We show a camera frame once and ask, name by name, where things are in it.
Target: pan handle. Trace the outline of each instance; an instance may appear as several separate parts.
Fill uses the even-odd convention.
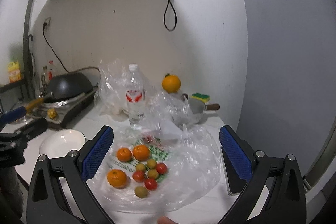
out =
[[[221,106],[219,104],[208,104],[206,110],[219,110]]]
[[[36,106],[38,106],[39,104],[42,104],[44,101],[44,97],[41,97],[39,99],[35,99],[33,101],[31,101],[27,106],[26,106],[26,110],[27,112],[31,112]]]

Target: cooking oil bottle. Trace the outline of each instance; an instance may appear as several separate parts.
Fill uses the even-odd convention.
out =
[[[16,60],[16,62],[9,62],[7,69],[10,83],[21,80],[20,64],[18,60]]]

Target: hand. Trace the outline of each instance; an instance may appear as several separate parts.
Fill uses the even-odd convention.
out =
[[[157,224],[177,224],[168,217],[162,216],[157,220]]]

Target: gas stove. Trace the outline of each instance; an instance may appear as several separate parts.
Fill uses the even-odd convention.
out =
[[[41,117],[45,118],[48,122],[49,128],[66,128],[68,122],[76,117],[89,104],[91,104],[97,89],[97,87],[94,87],[93,90],[88,93],[82,93],[76,97],[64,101],[45,102],[33,109],[33,111],[27,115],[34,119]],[[54,119],[51,119],[47,113],[51,108],[54,108],[57,112],[57,116]]]

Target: metal screw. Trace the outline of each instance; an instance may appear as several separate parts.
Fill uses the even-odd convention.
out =
[[[69,155],[70,157],[75,157],[75,156],[77,155],[77,153],[78,153],[77,150],[71,150],[71,151],[68,153],[68,155]]]
[[[46,157],[47,157],[46,155],[39,156],[39,161],[44,161]]]
[[[288,154],[287,157],[289,160],[295,160],[295,156],[293,154]]]
[[[262,158],[262,157],[265,155],[264,151],[261,151],[261,150],[258,150],[255,154],[256,154],[257,157],[259,157],[259,158]]]

